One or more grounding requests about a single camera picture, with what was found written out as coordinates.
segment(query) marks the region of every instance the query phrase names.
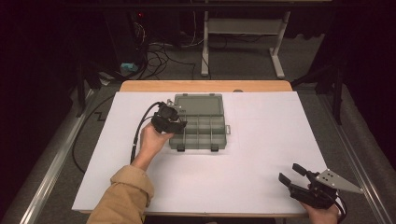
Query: tan jacket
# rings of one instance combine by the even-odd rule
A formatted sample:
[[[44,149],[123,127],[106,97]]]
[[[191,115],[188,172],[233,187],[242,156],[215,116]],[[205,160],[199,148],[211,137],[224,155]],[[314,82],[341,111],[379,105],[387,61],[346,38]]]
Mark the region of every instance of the tan jacket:
[[[99,204],[87,223],[142,223],[146,206],[154,195],[146,172],[131,165],[122,167],[110,179]]]

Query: dark background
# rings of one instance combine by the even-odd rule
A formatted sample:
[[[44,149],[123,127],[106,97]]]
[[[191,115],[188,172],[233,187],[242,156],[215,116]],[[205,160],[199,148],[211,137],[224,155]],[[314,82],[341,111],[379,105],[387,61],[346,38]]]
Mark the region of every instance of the dark background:
[[[136,61],[140,53],[135,50],[129,21],[133,12],[67,12],[61,5],[48,0],[2,1],[0,4],[3,103],[0,173],[4,184],[0,195],[1,218],[70,110],[73,103],[69,94],[77,85],[80,62],[90,60],[118,71],[120,63]],[[340,49],[348,49],[345,83],[376,141],[396,167],[394,9],[386,1],[377,1],[375,10],[354,13],[314,9],[292,11],[285,36],[304,34],[305,38],[310,38],[327,34],[311,71],[331,62]],[[193,20],[188,13],[145,12],[140,20],[148,27],[150,35],[177,45],[180,31],[189,35],[193,32]],[[230,17],[230,14],[262,17],[260,13],[244,11],[215,15]],[[197,26],[203,27],[203,12],[196,15]],[[265,15],[273,17],[277,12],[269,11]],[[356,36],[345,41],[351,34]],[[83,75],[96,78],[95,68],[85,69]]]

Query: desk leg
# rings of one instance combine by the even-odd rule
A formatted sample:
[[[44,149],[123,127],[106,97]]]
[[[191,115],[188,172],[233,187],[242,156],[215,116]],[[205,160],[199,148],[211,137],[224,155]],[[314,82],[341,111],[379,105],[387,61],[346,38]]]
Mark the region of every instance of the desk leg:
[[[207,39],[209,36],[207,21],[209,19],[209,12],[205,12],[204,18],[204,48],[202,50],[202,61],[201,61],[201,76],[207,77],[209,75],[209,48],[207,46]]]
[[[284,79],[285,74],[283,73],[283,69],[280,64],[279,57],[277,57],[277,54],[279,52],[280,45],[282,44],[282,39],[283,39],[283,35],[285,34],[286,27],[288,26],[289,16],[290,16],[290,12],[289,11],[285,12],[285,15],[283,16],[283,22],[280,25],[279,32],[277,34],[276,46],[274,48],[270,48],[271,59],[273,61],[273,65],[276,71],[276,76],[279,79]]]

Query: gray carpet floor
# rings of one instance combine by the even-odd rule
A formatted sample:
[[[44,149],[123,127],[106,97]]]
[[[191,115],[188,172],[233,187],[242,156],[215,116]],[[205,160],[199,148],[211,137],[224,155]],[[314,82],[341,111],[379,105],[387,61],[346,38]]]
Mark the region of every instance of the gray carpet floor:
[[[306,74],[315,53],[318,50],[322,37],[304,40],[301,37],[285,39],[279,52],[286,80],[292,81]],[[268,48],[275,44],[273,37],[264,37],[256,42],[246,42],[229,39],[225,49],[222,37],[211,36],[209,45],[209,67],[211,79],[276,79],[275,70],[268,54]],[[166,68],[157,76],[149,79],[209,79],[201,77],[201,47],[181,48],[165,47],[167,55],[175,61],[168,61]],[[152,46],[152,49],[162,49],[161,46]],[[345,140],[339,135],[339,127],[334,125],[332,117],[323,102],[328,102],[328,96],[318,96],[314,91],[315,84],[303,84],[295,90],[299,93],[305,114],[317,139],[320,151],[329,168],[337,174],[359,185],[359,174],[348,157]],[[91,108],[97,107],[82,127],[75,143],[76,160],[82,169],[86,169],[95,148],[99,134],[104,126],[103,119],[109,111],[113,95],[120,88],[120,84],[109,84],[96,92]],[[35,192],[52,162],[57,148],[70,132],[70,120],[76,115],[73,108],[64,124],[53,137],[48,149],[37,162],[35,169],[27,178],[14,203],[10,206],[2,223],[19,223],[29,206]],[[396,211],[396,174],[382,154],[374,138],[365,125],[353,100],[344,88],[342,104],[342,129],[348,143],[356,150],[361,166],[369,179],[371,187],[375,188],[384,207],[389,211]],[[57,182],[42,209],[36,223],[85,223],[88,215],[74,212],[71,206],[78,192],[83,173],[77,168],[68,155]],[[375,209],[367,197],[353,193],[341,192],[348,207],[348,216],[344,223],[381,223]],[[307,218],[289,218],[286,223],[309,223]]]

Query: teal object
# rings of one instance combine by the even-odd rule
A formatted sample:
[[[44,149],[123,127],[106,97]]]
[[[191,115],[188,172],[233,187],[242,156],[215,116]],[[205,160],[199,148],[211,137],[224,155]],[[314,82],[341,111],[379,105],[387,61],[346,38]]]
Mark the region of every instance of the teal object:
[[[227,145],[224,109],[221,94],[177,94],[178,115],[187,121],[183,133],[177,133],[169,145],[177,151],[210,149],[219,151]]]
[[[122,63],[121,68],[128,72],[136,72],[139,67],[134,63]]]

